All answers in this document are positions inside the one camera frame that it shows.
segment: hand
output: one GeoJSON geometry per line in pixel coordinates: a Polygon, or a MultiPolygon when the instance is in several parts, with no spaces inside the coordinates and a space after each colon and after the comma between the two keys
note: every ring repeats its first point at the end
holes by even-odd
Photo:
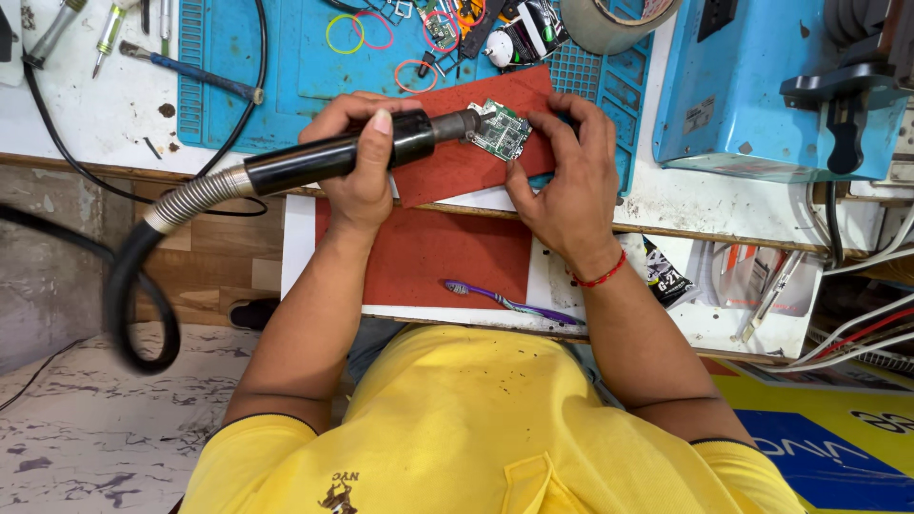
{"type": "Polygon", "coordinates": [[[520,219],[548,248],[558,252],[581,280],[595,280],[615,266],[622,248],[612,236],[619,191],[616,126],[593,102],[575,94],[553,93],[549,107],[580,123],[579,137],[559,118],[528,115],[556,155],[556,176],[534,195],[520,163],[508,162],[505,187],[520,219]]]}
{"type": "Polygon", "coordinates": [[[345,177],[322,180],[333,216],[330,226],[338,230],[377,233],[393,208],[388,180],[388,162],[393,149],[392,112],[422,107],[418,100],[393,99],[357,91],[333,99],[304,130],[298,142],[307,143],[341,134],[354,120],[368,120],[358,139],[356,169],[345,177]]]}

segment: tape roll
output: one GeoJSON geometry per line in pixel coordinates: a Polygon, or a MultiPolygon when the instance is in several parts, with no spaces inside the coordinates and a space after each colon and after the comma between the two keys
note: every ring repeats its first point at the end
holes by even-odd
{"type": "Polygon", "coordinates": [[[575,43],[590,53],[613,55],[631,48],[673,15],[682,0],[645,0],[641,19],[614,15],[605,0],[561,0],[562,21],[575,43]]]}

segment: shoe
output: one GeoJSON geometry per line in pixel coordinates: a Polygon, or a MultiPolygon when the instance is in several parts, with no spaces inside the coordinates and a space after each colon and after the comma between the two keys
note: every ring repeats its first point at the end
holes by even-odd
{"type": "Polygon", "coordinates": [[[279,298],[238,300],[228,308],[228,322],[242,330],[263,330],[280,304],[279,298]]]}

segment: purple toothbrush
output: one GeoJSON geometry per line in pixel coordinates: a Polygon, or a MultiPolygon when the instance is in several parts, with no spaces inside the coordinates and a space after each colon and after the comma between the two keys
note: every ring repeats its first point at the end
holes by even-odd
{"type": "Polygon", "coordinates": [[[452,293],[456,293],[456,294],[469,294],[469,293],[484,294],[485,296],[492,298],[493,300],[495,300],[496,302],[498,302],[505,308],[511,309],[516,312],[523,312],[523,313],[527,313],[527,314],[533,314],[536,316],[543,316],[546,319],[551,319],[552,321],[556,321],[558,323],[564,323],[566,325],[586,325],[586,323],[584,323],[583,320],[577,319],[576,317],[564,315],[560,312],[552,311],[549,309],[534,307],[532,305],[518,304],[516,302],[512,302],[511,300],[508,300],[507,298],[505,298],[504,296],[501,296],[498,293],[486,291],[485,289],[481,289],[479,287],[473,287],[473,286],[467,284],[466,282],[461,282],[459,280],[445,280],[444,287],[447,287],[448,289],[451,290],[452,293]]]}

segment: circuit board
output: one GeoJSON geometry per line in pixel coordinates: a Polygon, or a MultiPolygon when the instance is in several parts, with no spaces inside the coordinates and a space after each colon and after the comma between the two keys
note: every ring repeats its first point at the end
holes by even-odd
{"type": "Polygon", "coordinates": [[[481,116],[494,113],[494,116],[483,120],[483,128],[473,137],[474,144],[503,161],[520,156],[524,151],[524,142],[533,132],[526,118],[519,118],[514,111],[491,98],[486,99],[482,106],[471,102],[467,109],[473,109],[481,116]]]}
{"type": "Polygon", "coordinates": [[[457,33],[448,18],[442,15],[429,17],[432,11],[442,11],[451,14],[451,9],[445,8],[442,2],[445,0],[413,0],[416,10],[419,12],[419,19],[425,20],[425,27],[429,30],[430,38],[438,48],[450,48],[457,41],[457,33]]]}

